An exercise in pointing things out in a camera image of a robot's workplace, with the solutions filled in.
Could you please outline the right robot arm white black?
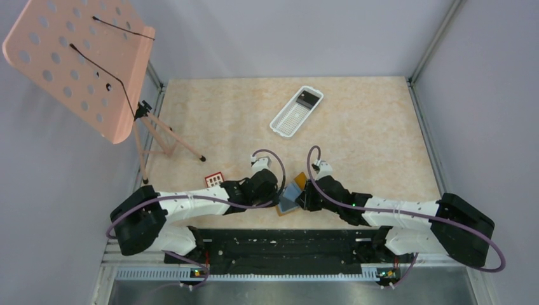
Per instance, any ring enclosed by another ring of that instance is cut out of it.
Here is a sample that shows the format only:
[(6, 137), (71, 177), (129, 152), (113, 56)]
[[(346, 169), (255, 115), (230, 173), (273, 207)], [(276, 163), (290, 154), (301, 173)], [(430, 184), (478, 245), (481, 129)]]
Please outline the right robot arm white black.
[(439, 200), (399, 201), (351, 192), (331, 176), (307, 182), (296, 198), (304, 210), (328, 210), (353, 226), (379, 229), (373, 246), (395, 255), (446, 255), (484, 269), (494, 222), (456, 194)]

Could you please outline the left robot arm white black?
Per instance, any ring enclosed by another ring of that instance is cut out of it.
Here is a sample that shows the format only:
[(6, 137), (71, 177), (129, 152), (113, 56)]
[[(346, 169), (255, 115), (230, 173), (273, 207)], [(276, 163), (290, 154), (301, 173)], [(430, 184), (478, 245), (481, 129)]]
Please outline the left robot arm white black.
[(203, 240), (193, 226), (175, 227), (174, 222), (270, 207), (282, 191), (283, 185), (267, 168), (197, 191), (167, 193), (142, 186), (111, 212), (109, 237), (117, 240), (124, 256), (149, 249), (186, 256), (200, 251)]

